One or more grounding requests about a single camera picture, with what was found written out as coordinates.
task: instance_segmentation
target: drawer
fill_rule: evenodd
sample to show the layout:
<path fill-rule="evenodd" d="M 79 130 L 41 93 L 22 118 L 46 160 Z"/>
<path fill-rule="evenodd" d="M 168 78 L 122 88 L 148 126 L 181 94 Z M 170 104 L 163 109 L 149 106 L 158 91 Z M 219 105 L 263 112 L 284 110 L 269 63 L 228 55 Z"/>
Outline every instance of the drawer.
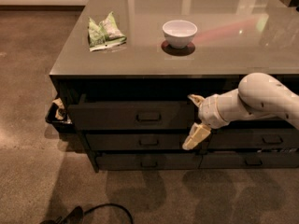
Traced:
<path fill-rule="evenodd" d="M 81 101 L 70 105 L 68 114 L 78 130 L 160 130 L 190 128 L 194 105 L 189 102 Z"/>
<path fill-rule="evenodd" d="M 186 137 L 187 134 L 86 134 L 91 150 L 181 149 Z"/>
<path fill-rule="evenodd" d="M 198 169 L 201 155 L 194 153 L 102 154 L 96 158 L 100 170 Z"/>
<path fill-rule="evenodd" d="M 299 131 L 295 129 L 222 129 L 213 133 L 210 149 L 280 149 L 299 147 Z"/>
<path fill-rule="evenodd" d="M 299 153 L 210 153 L 200 168 L 296 168 Z"/>

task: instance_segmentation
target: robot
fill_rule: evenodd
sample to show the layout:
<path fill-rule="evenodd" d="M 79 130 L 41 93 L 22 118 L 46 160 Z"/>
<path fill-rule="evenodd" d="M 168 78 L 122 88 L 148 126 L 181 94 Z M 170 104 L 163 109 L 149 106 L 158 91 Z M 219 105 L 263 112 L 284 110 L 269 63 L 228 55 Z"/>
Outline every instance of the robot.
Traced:
<path fill-rule="evenodd" d="M 204 141 L 211 129 L 219 129 L 235 120 L 279 117 L 299 130 L 299 96 L 277 79 L 264 73 L 243 77 L 238 88 L 206 99 L 191 94 L 189 99 L 198 107 L 200 124 L 194 123 L 183 149 L 190 150 Z"/>

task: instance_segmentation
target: gray table top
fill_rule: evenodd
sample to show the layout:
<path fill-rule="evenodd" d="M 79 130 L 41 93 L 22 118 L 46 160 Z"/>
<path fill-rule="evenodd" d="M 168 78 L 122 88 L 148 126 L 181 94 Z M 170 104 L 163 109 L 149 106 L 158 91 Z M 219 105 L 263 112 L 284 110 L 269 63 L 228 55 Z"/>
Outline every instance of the gray table top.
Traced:
<path fill-rule="evenodd" d="M 89 51 L 88 20 L 113 11 L 126 44 Z M 162 26 L 198 26 L 188 53 L 164 48 Z M 53 77 L 210 77 L 299 74 L 299 12 L 279 0 L 90 0 Z"/>

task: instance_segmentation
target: robotic arm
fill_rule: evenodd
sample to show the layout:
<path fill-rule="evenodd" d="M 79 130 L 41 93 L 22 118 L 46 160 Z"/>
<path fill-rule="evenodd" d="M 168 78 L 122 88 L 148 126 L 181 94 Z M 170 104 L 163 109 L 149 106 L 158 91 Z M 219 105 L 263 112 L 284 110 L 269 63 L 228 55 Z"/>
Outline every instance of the robotic arm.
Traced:
<path fill-rule="evenodd" d="M 235 120 L 280 117 L 299 130 L 299 96 L 267 74 L 249 74 L 237 89 L 221 95 L 206 99 L 194 94 L 188 97 L 198 106 L 202 123 L 193 124 L 182 146 L 186 150 L 206 139 L 211 129 L 219 129 Z"/>

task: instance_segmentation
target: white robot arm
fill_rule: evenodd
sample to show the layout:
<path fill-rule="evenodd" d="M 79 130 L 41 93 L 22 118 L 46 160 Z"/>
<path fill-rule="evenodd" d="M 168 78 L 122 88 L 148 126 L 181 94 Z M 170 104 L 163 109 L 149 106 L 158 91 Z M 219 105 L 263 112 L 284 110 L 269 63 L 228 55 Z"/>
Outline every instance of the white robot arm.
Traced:
<path fill-rule="evenodd" d="M 186 150 L 206 139 L 211 129 L 219 129 L 235 120 L 254 120 L 280 117 L 299 130 L 299 96 L 275 78 L 252 73 L 245 76 L 238 89 L 206 99 L 191 94 L 198 106 L 201 124 L 194 123 L 183 144 Z"/>

